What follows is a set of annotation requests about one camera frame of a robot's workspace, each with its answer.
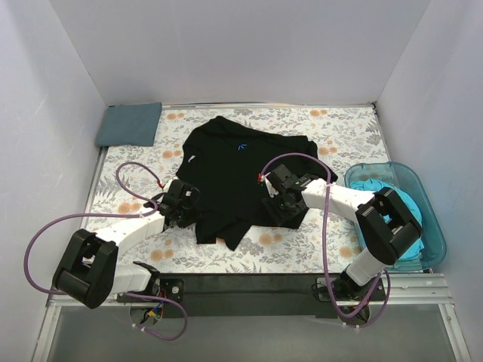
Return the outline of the black t-shirt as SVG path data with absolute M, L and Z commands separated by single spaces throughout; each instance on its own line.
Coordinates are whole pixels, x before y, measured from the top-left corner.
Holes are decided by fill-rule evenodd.
M 338 176 L 315 162 L 318 147 L 305 136 L 282 136 L 242 126 L 217 116 L 195 128 L 183 144 L 177 178 L 196 187 L 199 244 L 218 238 L 235 250 L 251 226 L 274 227 L 263 205 L 267 188 L 258 175 L 266 164 L 286 166 L 297 176 L 306 173 L 334 182 Z

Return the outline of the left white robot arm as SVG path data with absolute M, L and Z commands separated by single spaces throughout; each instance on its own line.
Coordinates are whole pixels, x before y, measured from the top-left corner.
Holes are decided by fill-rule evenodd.
M 128 218 L 90 232 L 76 231 L 53 276 L 53 286 L 83 305 L 99 307 L 114 294 L 134 293 L 145 300 L 162 290 L 160 272 L 143 262 L 119 265 L 129 250 L 147 238 L 174 227 L 186 228 L 198 219 L 200 191 L 179 179 L 144 204 L 141 217 Z

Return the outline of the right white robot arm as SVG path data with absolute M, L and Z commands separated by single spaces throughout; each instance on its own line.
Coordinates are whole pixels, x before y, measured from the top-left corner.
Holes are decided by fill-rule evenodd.
M 365 249 L 331 282 L 336 296 L 360 296 L 377 273 L 396 264 L 422 235 L 420 222 L 394 189 L 348 189 L 311 174 L 298 177 L 283 164 L 259 179 L 269 193 L 263 204 L 279 225 L 312 208 L 358 226 Z

